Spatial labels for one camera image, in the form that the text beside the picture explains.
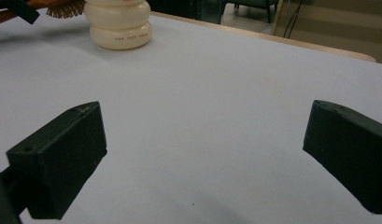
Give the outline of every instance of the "white tabletop surface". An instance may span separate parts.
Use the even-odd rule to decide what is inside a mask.
[[[138,49],[106,50],[84,17],[0,24],[5,152],[99,101],[108,154],[61,222],[382,223],[303,152],[313,100],[382,122],[382,64],[151,17]]]

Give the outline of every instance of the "wooden table edge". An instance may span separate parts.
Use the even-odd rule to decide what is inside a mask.
[[[278,43],[283,43],[283,44],[288,44],[288,45],[293,45],[293,46],[301,47],[301,48],[305,48],[305,49],[315,49],[315,50],[319,50],[319,51],[323,51],[323,52],[328,52],[328,53],[332,53],[332,54],[346,56],[349,58],[360,59],[360,60],[364,60],[367,62],[373,62],[373,63],[376,62],[375,58],[373,58],[369,55],[358,53],[358,52],[353,52],[353,51],[349,51],[349,50],[335,49],[335,48],[325,47],[325,46],[321,46],[321,45],[310,44],[310,43],[306,43],[306,42],[302,42],[302,41],[298,41],[298,40],[292,40],[292,39],[287,39],[287,38],[278,37],[278,36],[274,36],[274,35],[266,35],[266,34],[256,33],[256,32],[237,29],[237,28],[233,28],[233,27],[229,27],[229,26],[218,25],[218,24],[210,23],[210,22],[206,22],[206,21],[197,21],[197,20],[192,20],[192,19],[188,19],[188,18],[182,18],[182,17],[178,17],[178,16],[160,13],[160,12],[152,11],[151,15],[157,16],[157,17],[163,17],[163,18],[167,18],[167,19],[172,19],[175,21],[185,21],[185,22],[189,22],[189,23],[193,23],[193,24],[203,25],[206,27],[211,27],[211,28],[216,28],[216,29],[220,29],[220,30],[224,30],[224,31],[234,32],[234,33],[238,33],[241,35],[250,35],[250,36],[260,38],[260,39],[266,39],[266,40],[275,41]]]

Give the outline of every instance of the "floor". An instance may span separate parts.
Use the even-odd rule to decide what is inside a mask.
[[[240,6],[234,8],[234,4],[227,4],[221,18],[221,25],[239,28],[269,35],[275,18],[275,7],[271,6],[272,22],[267,22],[266,10]]]

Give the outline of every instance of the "black cable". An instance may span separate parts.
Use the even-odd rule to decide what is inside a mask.
[[[296,8],[295,12],[292,14],[292,16],[291,16],[291,18],[289,20],[289,23],[287,24],[286,30],[284,31],[284,34],[283,34],[284,38],[290,38],[290,34],[292,33],[293,26],[295,25],[295,22],[298,19],[299,11],[301,10],[301,5],[302,5],[303,2],[304,2],[304,0],[301,0],[301,2],[299,3],[299,6]],[[293,23],[292,23],[292,26],[290,28],[290,33],[286,37],[286,33],[287,33],[287,31],[288,31],[288,29],[290,27],[290,24],[291,24],[292,20],[293,20]]]

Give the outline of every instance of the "white table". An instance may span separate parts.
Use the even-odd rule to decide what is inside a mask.
[[[0,24],[1,171],[66,109],[102,106],[108,154],[60,223],[382,223],[302,150],[315,99],[382,122],[382,64],[150,22],[126,51],[95,46],[83,17]]]

